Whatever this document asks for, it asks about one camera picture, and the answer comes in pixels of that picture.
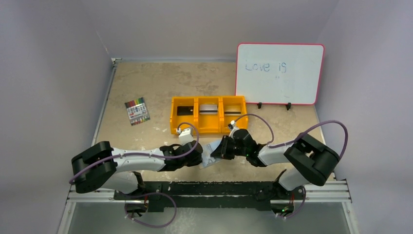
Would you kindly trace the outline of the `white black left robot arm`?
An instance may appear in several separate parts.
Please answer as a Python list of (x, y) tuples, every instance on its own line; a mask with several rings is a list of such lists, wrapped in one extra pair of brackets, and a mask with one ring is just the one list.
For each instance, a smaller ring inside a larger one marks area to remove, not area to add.
[(171, 172), (197, 166), (202, 163), (202, 153), (195, 140), (146, 151), (122, 150), (102, 141), (72, 158), (74, 175), (69, 183), (79, 194), (106, 188), (140, 199), (145, 186), (138, 171)]

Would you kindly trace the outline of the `beige leather card holder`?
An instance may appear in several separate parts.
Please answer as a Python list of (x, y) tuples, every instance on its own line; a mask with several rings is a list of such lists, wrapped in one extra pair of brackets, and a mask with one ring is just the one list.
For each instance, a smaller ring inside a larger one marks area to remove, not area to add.
[(215, 158), (211, 156), (211, 154), (218, 148), (220, 143), (220, 140), (216, 140), (208, 144), (202, 144), (203, 152), (201, 154), (202, 162), (199, 164), (200, 169), (209, 167), (221, 160), (220, 158)]

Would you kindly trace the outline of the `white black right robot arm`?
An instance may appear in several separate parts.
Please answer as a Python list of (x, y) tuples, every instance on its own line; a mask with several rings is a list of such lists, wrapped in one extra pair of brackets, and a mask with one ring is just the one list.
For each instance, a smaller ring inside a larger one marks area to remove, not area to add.
[(206, 146), (203, 154), (203, 166), (209, 166), (219, 160), (232, 160), (244, 156), (255, 167), (288, 163), (293, 168), (280, 173), (274, 184), (274, 194), (286, 198), (297, 187), (313, 184), (323, 186), (340, 161), (339, 155), (309, 134), (304, 134), (297, 141), (279, 148), (271, 148), (257, 143), (248, 130), (237, 129), (221, 141)]

